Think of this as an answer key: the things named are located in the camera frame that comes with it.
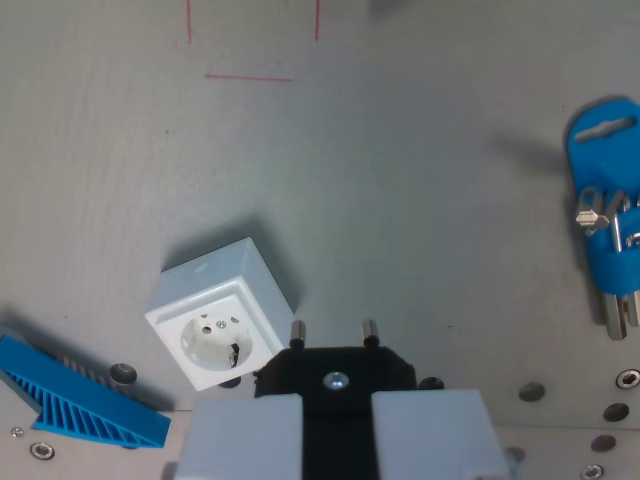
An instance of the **blue key holder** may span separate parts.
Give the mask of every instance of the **blue key holder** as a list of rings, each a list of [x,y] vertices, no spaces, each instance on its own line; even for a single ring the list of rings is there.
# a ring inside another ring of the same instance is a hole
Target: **blue key holder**
[[[169,418],[8,336],[0,336],[0,370],[42,406],[36,429],[123,447],[164,446]]]
[[[628,99],[611,100],[580,113],[567,137],[576,195],[589,186],[599,188],[609,198],[617,190],[629,194],[632,208],[618,214],[623,245],[627,237],[640,232],[640,208],[635,208],[640,195],[638,119],[640,106]],[[585,135],[595,128],[600,128],[599,136]],[[622,296],[640,290],[640,248],[616,252],[609,229],[586,239],[591,272],[601,291]]]

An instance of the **power socket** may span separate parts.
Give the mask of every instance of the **power socket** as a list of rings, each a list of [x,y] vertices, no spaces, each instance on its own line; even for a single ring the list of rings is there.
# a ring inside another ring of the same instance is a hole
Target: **power socket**
[[[251,238],[162,272],[146,318],[198,391],[262,368],[294,320]]]

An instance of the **metal bolt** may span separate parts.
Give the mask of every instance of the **metal bolt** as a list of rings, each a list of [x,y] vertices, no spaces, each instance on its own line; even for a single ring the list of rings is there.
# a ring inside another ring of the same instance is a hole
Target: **metal bolt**
[[[599,480],[604,477],[604,468],[600,465],[589,465],[582,469],[580,478],[582,480]]]
[[[53,447],[44,442],[34,443],[29,450],[31,451],[31,455],[38,460],[51,460],[56,454]]]
[[[616,378],[616,385],[618,388],[628,389],[638,386],[640,383],[640,371],[635,369],[625,370],[618,378]]]
[[[349,377],[342,372],[331,372],[324,376],[322,383],[329,390],[342,390],[349,385]]]

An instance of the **mounting hole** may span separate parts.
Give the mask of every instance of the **mounting hole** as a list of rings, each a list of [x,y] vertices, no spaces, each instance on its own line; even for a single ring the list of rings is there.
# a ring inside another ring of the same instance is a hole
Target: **mounting hole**
[[[31,455],[38,460],[51,460],[56,455],[53,447],[44,442],[32,444],[31,447],[29,447],[29,451],[31,452]]]
[[[640,383],[640,371],[632,369],[625,370],[616,378],[618,388],[628,389],[637,386]]]
[[[589,465],[580,472],[581,480],[600,480],[604,477],[604,468],[600,465]]]
[[[613,435],[599,435],[591,442],[591,450],[598,453],[608,452],[616,446],[616,437]]]
[[[222,388],[236,388],[238,385],[240,385],[240,381],[241,380],[242,379],[240,377],[232,378],[231,380],[227,380],[226,382],[222,382],[218,386],[222,387]]]
[[[420,380],[418,390],[444,390],[444,382],[438,377],[427,377]]]
[[[544,397],[545,393],[544,385],[538,382],[530,382],[520,389],[518,396],[523,402],[537,402]]]
[[[511,456],[516,463],[522,463],[524,459],[527,457],[527,453],[524,451],[524,448],[520,447],[509,447],[506,449],[507,455]]]
[[[602,416],[607,422],[619,422],[629,415],[629,406],[626,403],[614,403],[605,408]]]
[[[111,380],[120,385],[131,385],[138,378],[136,369],[126,363],[116,363],[109,369]]]

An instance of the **red marking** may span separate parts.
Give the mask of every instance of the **red marking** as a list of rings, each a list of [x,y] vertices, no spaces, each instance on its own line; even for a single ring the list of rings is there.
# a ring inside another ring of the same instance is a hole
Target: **red marking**
[[[187,0],[187,43],[191,45],[191,0]]]
[[[243,75],[213,75],[208,73],[206,78],[217,78],[221,80],[254,80],[256,82],[293,82],[290,78],[278,78],[278,77],[245,77]]]
[[[316,42],[320,38],[320,0],[316,0]]]

